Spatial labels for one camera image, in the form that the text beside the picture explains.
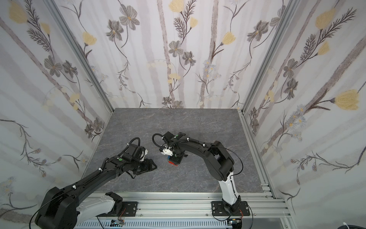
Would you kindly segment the aluminium frame rail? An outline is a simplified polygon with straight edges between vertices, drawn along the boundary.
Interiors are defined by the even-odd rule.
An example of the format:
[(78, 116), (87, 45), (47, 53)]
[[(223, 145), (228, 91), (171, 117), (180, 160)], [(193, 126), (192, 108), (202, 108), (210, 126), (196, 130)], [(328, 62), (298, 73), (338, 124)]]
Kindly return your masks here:
[[(135, 219), (209, 219), (212, 201), (220, 201), (221, 193), (203, 192), (116, 192), (124, 202), (137, 201)], [(240, 193), (252, 209), (254, 219), (291, 217), (283, 199), (269, 192)]]

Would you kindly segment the black device under rail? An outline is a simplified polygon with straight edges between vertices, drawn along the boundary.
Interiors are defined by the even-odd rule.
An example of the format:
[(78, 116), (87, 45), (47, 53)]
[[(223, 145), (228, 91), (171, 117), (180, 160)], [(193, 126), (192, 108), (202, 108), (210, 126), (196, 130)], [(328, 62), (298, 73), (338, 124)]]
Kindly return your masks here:
[(229, 219), (227, 221), (228, 226), (231, 226), (232, 229), (241, 229), (242, 228), (242, 220), (241, 219)]

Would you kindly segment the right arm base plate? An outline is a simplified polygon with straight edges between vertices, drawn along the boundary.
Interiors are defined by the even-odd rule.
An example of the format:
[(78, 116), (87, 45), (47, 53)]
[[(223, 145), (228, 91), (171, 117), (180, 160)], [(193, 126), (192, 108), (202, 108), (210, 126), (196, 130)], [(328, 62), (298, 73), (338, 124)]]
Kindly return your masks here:
[(237, 202), (234, 205), (221, 201), (211, 202), (212, 215), (215, 217), (228, 217), (228, 216), (250, 216), (251, 211), (246, 201)]

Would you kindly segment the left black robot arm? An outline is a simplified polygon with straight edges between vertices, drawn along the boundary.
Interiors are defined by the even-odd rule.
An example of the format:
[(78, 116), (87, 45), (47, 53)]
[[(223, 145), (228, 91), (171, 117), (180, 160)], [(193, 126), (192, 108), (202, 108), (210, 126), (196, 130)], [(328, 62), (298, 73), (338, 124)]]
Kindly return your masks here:
[(114, 192), (107, 192), (97, 200), (85, 202), (85, 199), (124, 173), (135, 178), (157, 169), (153, 160), (145, 158), (146, 154), (144, 147), (129, 144), (120, 154), (105, 158), (102, 165), (85, 178), (62, 189), (50, 189), (31, 220), (41, 229), (73, 229), (93, 217), (123, 216), (128, 205)]

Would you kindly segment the small circuit board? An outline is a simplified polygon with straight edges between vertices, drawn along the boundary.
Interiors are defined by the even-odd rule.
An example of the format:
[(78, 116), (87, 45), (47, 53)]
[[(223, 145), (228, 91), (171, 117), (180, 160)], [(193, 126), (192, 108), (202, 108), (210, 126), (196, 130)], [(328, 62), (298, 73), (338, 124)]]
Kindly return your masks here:
[(125, 225), (125, 221), (124, 220), (119, 220), (119, 219), (113, 219), (110, 222), (110, 227), (122, 227)]

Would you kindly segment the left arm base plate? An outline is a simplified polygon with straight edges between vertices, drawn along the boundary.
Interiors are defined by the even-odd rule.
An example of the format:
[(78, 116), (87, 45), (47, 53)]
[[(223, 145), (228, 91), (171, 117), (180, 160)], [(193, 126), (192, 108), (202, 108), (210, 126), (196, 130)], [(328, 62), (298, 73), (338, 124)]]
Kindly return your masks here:
[(119, 202), (115, 204), (117, 217), (135, 217), (138, 210), (137, 201)]

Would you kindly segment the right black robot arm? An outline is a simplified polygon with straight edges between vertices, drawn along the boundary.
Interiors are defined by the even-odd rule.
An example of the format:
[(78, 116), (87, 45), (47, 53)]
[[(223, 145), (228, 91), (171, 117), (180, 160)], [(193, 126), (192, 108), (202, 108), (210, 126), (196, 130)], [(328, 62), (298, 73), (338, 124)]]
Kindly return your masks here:
[(205, 143), (186, 137), (181, 132), (176, 135), (166, 132), (162, 140), (166, 146), (160, 151), (168, 156), (170, 164), (178, 166), (186, 157), (186, 152), (202, 158), (211, 176), (219, 182), (226, 211), (233, 213), (238, 209), (241, 199), (234, 186), (234, 160), (221, 142)]

